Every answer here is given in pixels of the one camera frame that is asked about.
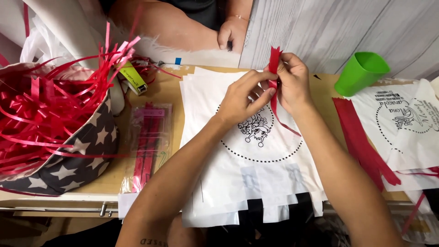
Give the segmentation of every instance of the white plastic bag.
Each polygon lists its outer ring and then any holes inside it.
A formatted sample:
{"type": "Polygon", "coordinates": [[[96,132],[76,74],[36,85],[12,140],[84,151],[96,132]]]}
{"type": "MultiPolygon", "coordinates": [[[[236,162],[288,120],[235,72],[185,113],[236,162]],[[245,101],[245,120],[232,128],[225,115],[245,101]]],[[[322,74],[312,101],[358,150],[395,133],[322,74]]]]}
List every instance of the white plastic bag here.
{"type": "Polygon", "coordinates": [[[33,62],[38,50],[43,53],[39,57],[38,63],[57,58],[49,62],[49,64],[59,66],[75,60],[38,15],[32,18],[32,21],[35,27],[30,30],[29,37],[27,37],[23,45],[20,62],[33,62]]]}

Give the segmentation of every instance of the dark gray fabric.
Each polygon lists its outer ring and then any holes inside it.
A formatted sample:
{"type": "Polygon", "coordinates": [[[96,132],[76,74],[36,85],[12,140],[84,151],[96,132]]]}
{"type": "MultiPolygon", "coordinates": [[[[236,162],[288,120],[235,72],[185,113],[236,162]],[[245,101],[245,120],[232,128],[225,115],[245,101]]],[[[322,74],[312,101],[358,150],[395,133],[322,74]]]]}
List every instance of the dark gray fabric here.
{"type": "MultiPolygon", "coordinates": [[[[113,114],[108,108],[111,104],[107,101],[110,101],[109,93],[91,118],[93,119],[93,117],[98,116],[97,114],[100,114],[96,119],[96,126],[91,122],[86,123],[65,144],[74,145],[76,140],[89,143],[85,148],[86,155],[117,153],[119,131],[115,125],[113,114]],[[106,136],[103,137],[103,143],[96,143],[98,133],[103,129],[107,132],[106,136]]],[[[58,149],[58,151],[66,152],[64,149],[58,149]]],[[[109,158],[84,159],[52,155],[34,174],[15,181],[0,182],[0,186],[21,192],[61,195],[96,179],[108,167],[111,160],[109,158]]]]}

